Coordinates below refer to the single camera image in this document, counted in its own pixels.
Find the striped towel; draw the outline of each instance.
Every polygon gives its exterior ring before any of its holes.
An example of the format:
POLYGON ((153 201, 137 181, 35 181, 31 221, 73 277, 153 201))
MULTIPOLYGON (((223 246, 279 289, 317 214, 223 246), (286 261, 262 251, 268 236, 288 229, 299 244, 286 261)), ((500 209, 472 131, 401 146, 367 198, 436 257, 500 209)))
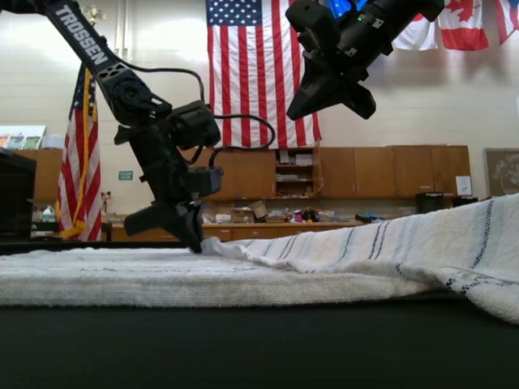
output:
POLYGON ((0 255, 0 306, 286 306, 450 289, 519 324, 519 194, 354 229, 189 250, 0 255))
POLYGON ((275 269, 357 276, 356 299, 450 289, 519 324, 519 194, 352 229, 204 244, 207 254, 275 269))

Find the american flag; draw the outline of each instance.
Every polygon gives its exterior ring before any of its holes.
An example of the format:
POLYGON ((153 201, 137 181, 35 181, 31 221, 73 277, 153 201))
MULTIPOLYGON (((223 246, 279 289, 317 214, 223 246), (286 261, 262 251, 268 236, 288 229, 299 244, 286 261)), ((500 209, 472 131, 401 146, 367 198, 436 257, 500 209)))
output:
POLYGON ((82 65, 59 175, 59 230, 66 239, 101 239, 101 164, 97 133, 96 83, 82 65))
MULTIPOLYGON (((209 102, 215 114, 248 113, 277 129, 274 148, 321 139, 317 114, 286 116, 304 73, 302 49, 285 12, 294 0, 207 0, 209 102)), ((219 120, 225 146, 268 142, 268 129, 246 119, 219 120)))

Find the poster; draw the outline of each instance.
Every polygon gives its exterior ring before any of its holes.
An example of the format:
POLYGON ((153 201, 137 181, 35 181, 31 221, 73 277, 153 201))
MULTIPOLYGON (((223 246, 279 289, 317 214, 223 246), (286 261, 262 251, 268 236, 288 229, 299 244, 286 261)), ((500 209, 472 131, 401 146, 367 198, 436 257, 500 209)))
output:
POLYGON ((12 150, 36 150, 40 147, 45 126, 0 126, 0 147, 12 150))
POLYGON ((519 193, 519 148, 485 149, 485 168, 488 195, 519 193))

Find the black monitor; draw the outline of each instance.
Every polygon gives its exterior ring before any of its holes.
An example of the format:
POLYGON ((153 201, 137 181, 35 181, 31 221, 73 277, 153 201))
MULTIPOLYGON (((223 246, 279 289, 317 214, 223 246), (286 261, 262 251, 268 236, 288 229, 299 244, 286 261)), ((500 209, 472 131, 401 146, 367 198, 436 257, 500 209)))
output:
POLYGON ((36 162, 0 147, 0 242, 31 238, 36 162))

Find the gold finial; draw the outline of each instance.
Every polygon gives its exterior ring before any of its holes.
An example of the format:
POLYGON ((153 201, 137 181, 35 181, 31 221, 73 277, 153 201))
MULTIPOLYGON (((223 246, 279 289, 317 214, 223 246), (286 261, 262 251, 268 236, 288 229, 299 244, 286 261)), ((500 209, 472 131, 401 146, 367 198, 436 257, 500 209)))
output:
POLYGON ((83 15, 85 15, 88 19, 88 22, 92 26, 95 26, 96 23, 100 20, 104 22, 106 20, 105 12, 101 11, 96 6, 86 6, 83 8, 83 15))

